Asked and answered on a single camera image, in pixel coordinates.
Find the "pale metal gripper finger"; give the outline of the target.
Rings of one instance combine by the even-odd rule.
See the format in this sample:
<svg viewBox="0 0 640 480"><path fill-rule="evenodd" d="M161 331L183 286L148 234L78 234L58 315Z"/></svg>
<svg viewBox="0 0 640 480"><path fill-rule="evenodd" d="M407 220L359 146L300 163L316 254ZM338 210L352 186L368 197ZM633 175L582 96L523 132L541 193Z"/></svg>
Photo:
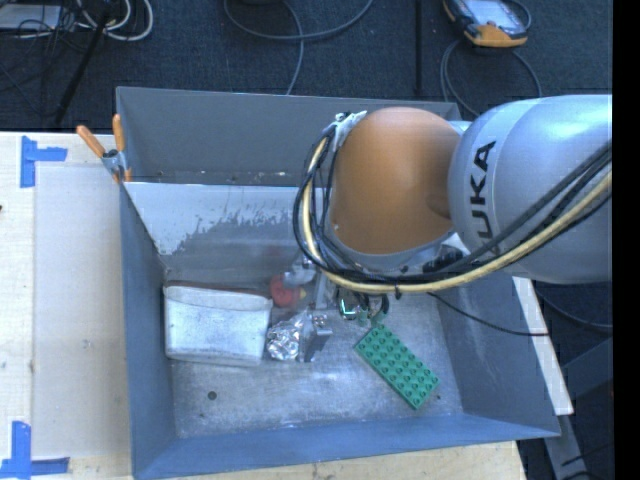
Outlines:
<svg viewBox="0 0 640 480"><path fill-rule="evenodd" d="M301 311L296 316L295 328L294 337L297 343L296 360L305 361L314 332L313 315L308 309Z"/></svg>
<svg viewBox="0 0 640 480"><path fill-rule="evenodd" d="M315 355L320 352L328 340L333 336L333 328L327 314L313 315L314 332L311 344L307 350L304 363L314 361Z"/></svg>

